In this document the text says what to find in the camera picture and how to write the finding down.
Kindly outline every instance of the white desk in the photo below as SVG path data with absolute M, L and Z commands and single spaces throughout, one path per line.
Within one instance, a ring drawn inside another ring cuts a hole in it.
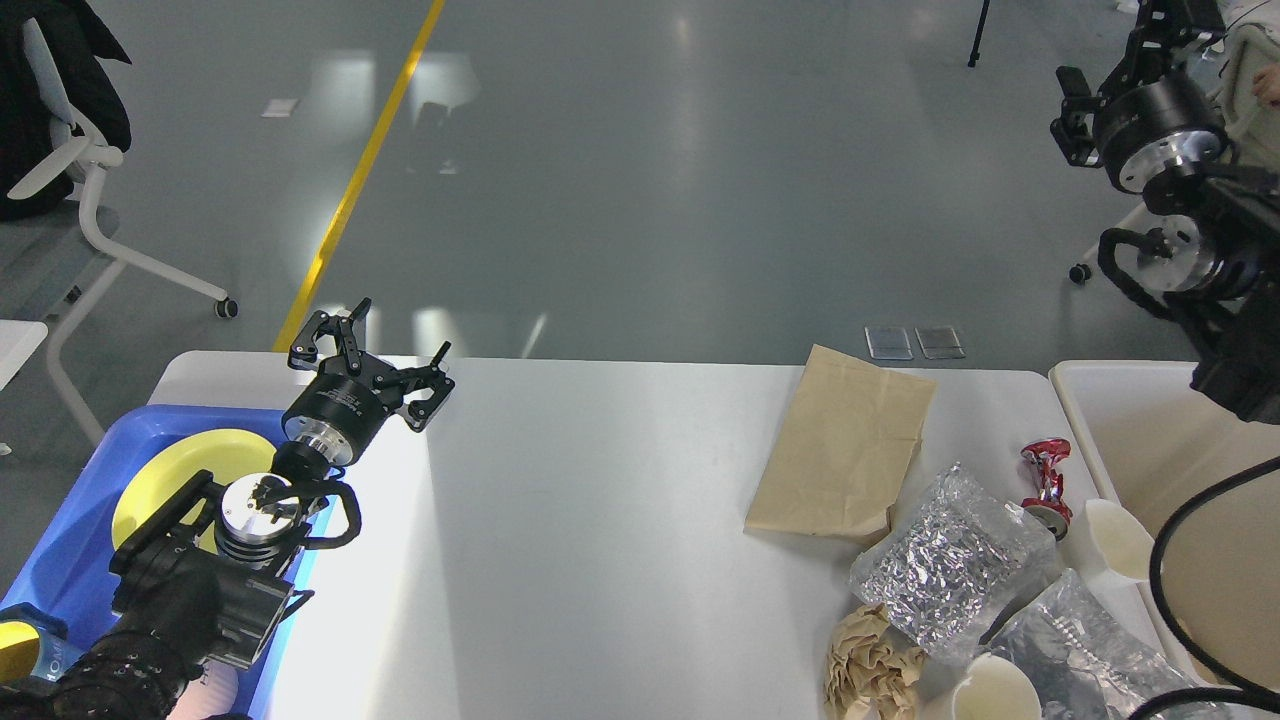
M 44 323 L 0 320 L 0 389 L 18 374 L 47 334 L 49 327 Z
M 364 533 L 319 555 L 261 720 L 822 717 L 859 548 L 742 530 L 800 372 L 452 363 L 425 442 L 393 418 L 348 473 Z M 1041 375 L 908 372 L 940 384 L 904 500 L 956 460 L 1020 500 L 1023 445 L 1071 437 Z M 310 377 L 189 352 L 151 402 L 284 407 Z M 1103 601 L 1156 646 L 1137 592 Z M 927 696 L 954 682 L 928 667 Z

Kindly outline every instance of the white cup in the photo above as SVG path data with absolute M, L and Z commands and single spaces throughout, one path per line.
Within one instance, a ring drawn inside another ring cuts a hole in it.
M 1111 591 L 1147 579 L 1151 533 L 1110 500 L 1089 500 L 1061 542 L 1062 557 L 1091 591 Z
M 1039 720 L 1039 694 L 1016 665 L 980 655 L 950 692 L 933 698 L 918 720 Z

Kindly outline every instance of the gray floor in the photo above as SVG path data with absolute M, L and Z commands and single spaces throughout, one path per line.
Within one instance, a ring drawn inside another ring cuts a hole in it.
M 182 351 L 270 348 L 428 3 L 93 6 L 136 63 L 119 240 L 243 309 L 127 270 L 68 347 L 110 421 Z M 1064 279 L 1134 200 L 1062 161 L 1053 68 L 1101 79 L 1132 15 L 997 0 L 969 69 L 979 6 L 454 0 L 316 302 L 372 296 L 378 352 L 800 364 L 884 324 L 957 328 L 968 359 L 915 365 L 1190 359 Z M 0 587 L 90 452 L 44 380 L 0 395 Z

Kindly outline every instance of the metal floor plate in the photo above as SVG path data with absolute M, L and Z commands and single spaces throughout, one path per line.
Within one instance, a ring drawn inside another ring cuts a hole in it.
M 964 357 L 960 336 L 952 327 L 915 328 L 915 338 L 920 341 L 920 351 L 929 360 L 959 360 Z
M 906 328 L 864 328 L 867 348 L 874 360 L 911 360 L 911 338 Z

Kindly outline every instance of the white bin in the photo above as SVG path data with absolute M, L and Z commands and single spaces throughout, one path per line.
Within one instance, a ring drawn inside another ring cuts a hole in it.
M 1242 423 L 1190 389 L 1193 363 L 1070 361 L 1050 378 L 1098 493 L 1155 536 L 1206 487 L 1280 455 L 1280 427 Z M 1280 687 L 1280 478 L 1210 502 L 1174 536 L 1166 596 L 1193 639 L 1247 678 Z M 1164 628 L 1166 655 L 1189 656 Z

